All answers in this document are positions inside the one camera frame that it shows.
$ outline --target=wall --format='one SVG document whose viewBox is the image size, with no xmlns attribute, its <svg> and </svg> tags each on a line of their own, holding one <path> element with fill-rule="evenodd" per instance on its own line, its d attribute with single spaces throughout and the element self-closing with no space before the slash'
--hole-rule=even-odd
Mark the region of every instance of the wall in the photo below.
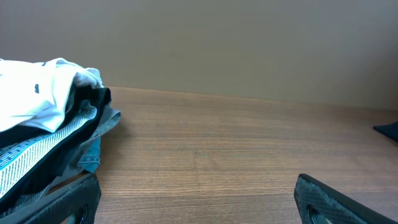
<svg viewBox="0 0 398 224">
<path fill-rule="evenodd" d="M 398 109 L 396 0 L 2 0 L 0 38 L 111 86 Z"/>
</svg>

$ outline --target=wooden surface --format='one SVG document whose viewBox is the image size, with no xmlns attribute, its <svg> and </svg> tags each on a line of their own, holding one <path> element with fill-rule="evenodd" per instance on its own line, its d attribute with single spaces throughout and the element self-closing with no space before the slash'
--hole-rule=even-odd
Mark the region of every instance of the wooden surface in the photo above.
<svg viewBox="0 0 398 224">
<path fill-rule="evenodd" d="M 111 91 L 96 223 L 300 223 L 299 173 L 398 221 L 396 111 Z"/>
</svg>

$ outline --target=wood grain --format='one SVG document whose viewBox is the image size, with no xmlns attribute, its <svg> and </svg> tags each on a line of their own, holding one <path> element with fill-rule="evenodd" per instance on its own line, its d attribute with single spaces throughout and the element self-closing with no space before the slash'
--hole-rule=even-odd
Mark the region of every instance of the wood grain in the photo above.
<svg viewBox="0 0 398 224">
<path fill-rule="evenodd" d="M 397 111 L 111 88 L 96 223 L 300 223 L 306 173 L 398 220 Z"/>
</svg>

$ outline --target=black garment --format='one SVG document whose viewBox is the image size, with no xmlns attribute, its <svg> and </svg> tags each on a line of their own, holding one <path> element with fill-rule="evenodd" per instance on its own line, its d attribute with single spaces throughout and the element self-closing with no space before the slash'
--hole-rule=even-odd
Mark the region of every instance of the black garment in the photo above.
<svg viewBox="0 0 398 224">
<path fill-rule="evenodd" d="M 398 121 L 392 124 L 373 126 L 373 129 L 398 141 Z"/>
<path fill-rule="evenodd" d="M 58 130 L 65 127 L 79 113 L 80 103 L 83 100 L 89 100 L 90 95 L 89 86 L 76 88 L 74 84 L 72 85 L 65 108 L 65 119 Z M 0 149 L 44 134 L 50 134 L 50 132 L 23 125 L 14 126 L 0 133 Z"/>
<path fill-rule="evenodd" d="M 0 198 L 0 213 L 12 207 L 21 195 L 38 193 L 48 186 L 56 176 L 62 175 L 68 161 L 79 148 L 79 145 L 94 133 L 104 108 L 110 101 L 111 91 L 108 88 L 91 90 L 90 105 L 96 107 L 96 116 L 53 147 L 23 178 L 18 180 L 17 184 Z"/>
</svg>

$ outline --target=white cloth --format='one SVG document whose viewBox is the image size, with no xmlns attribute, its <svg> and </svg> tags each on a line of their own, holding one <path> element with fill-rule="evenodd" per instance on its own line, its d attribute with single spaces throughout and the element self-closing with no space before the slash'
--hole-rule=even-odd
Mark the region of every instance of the white cloth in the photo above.
<svg viewBox="0 0 398 224">
<path fill-rule="evenodd" d="M 17 124 L 55 132 L 65 118 L 72 83 L 103 87 L 100 71 L 63 58 L 45 63 L 0 60 L 0 132 Z"/>
</svg>

